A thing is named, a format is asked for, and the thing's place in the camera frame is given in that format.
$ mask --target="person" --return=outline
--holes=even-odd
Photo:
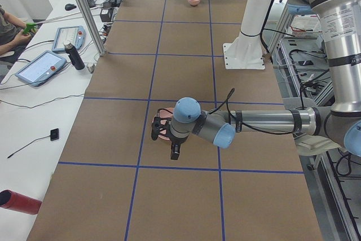
[[[24,35],[26,24],[16,16],[6,12],[0,5],[0,55],[14,51],[12,56],[0,58],[2,62],[14,64],[32,39],[29,33]]]

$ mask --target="white table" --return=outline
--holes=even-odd
[[[60,0],[48,18],[79,11],[79,9],[65,11],[66,3],[76,4],[75,0]],[[95,15],[95,23],[100,29],[103,25],[99,17],[100,9],[93,10],[92,13]],[[62,21],[44,24],[29,45],[53,40],[58,27],[74,25],[83,25],[86,30],[86,38],[81,51],[91,42],[91,37],[81,14],[66,17]],[[45,50],[51,50],[51,46],[52,43],[44,43],[32,47],[26,50],[21,58],[32,60]],[[67,54],[62,56],[66,56],[67,61],[70,61]],[[98,57],[94,44],[90,45],[82,55],[85,63],[94,63]],[[15,63],[4,78],[3,83],[8,80],[10,75],[25,65],[26,63]],[[90,79],[91,74],[86,68],[77,71],[70,65],[40,87],[22,86],[0,90],[0,99],[13,104],[34,106],[58,97],[83,94]],[[23,84],[17,77],[11,76],[5,85],[0,86],[0,89]],[[34,109],[19,108],[0,102],[0,176],[2,177],[0,191],[9,189],[43,200],[81,102],[82,97],[74,97],[58,100]],[[54,128],[59,128],[59,140],[51,142],[49,138],[46,138],[36,141],[10,159],[6,158],[34,139],[49,135],[50,130]],[[26,240],[35,219],[36,216],[0,208],[0,240]]]

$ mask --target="table surface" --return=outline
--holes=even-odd
[[[247,0],[124,0],[28,240],[321,240],[291,135],[152,141],[158,108],[283,109],[272,64],[225,70]]]
[[[59,4],[49,15],[48,19],[71,14],[79,11],[65,11],[66,3],[76,3],[75,0],[60,0]],[[100,10],[92,10],[94,20],[99,27]],[[81,14],[65,17],[52,23],[43,24],[29,46],[47,40],[53,40],[58,27],[83,25],[86,29],[86,38],[83,46],[91,42],[87,26]],[[21,58],[32,60],[45,50],[51,50],[52,43],[43,43],[26,50]],[[82,54],[87,63],[94,63],[99,55],[94,45],[90,45]],[[62,54],[69,62],[67,54]],[[20,86],[24,83],[12,76],[26,63],[16,62],[4,78],[0,86],[0,99],[22,106],[35,106],[54,98],[80,95],[85,92],[91,79],[91,74],[85,68],[77,71],[72,65],[40,87],[21,86],[13,89],[7,87]],[[0,102],[0,191],[10,189],[32,198],[42,200],[49,186],[51,176],[58,163],[61,152],[67,141],[69,132],[78,112],[83,97],[74,97],[57,100],[44,106],[33,109],[19,108]],[[32,140],[50,134],[50,130],[59,128],[60,138],[50,142],[48,138],[34,142],[10,159],[6,157],[12,152]],[[36,216],[0,209],[0,239],[8,241],[26,240]]]

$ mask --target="tablet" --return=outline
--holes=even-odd
[[[57,74],[66,62],[66,59],[62,56],[52,51],[45,51],[20,69],[15,76],[34,87],[38,87]]]
[[[64,53],[64,43],[71,42],[77,50],[83,45],[85,39],[85,30],[81,25],[75,27],[58,28],[52,44],[51,51],[55,53]]]

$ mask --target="person's arm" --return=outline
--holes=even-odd
[[[31,40],[31,35],[23,35],[23,30],[20,31],[15,38],[4,45],[0,45],[0,55],[5,54],[6,52],[9,52],[11,49],[18,45],[27,44]]]
[[[20,20],[19,18],[17,18],[16,16],[9,14],[8,12],[5,11],[5,13],[3,14],[3,17],[6,21],[8,21],[10,24],[13,24],[19,28],[26,28],[27,24]]]

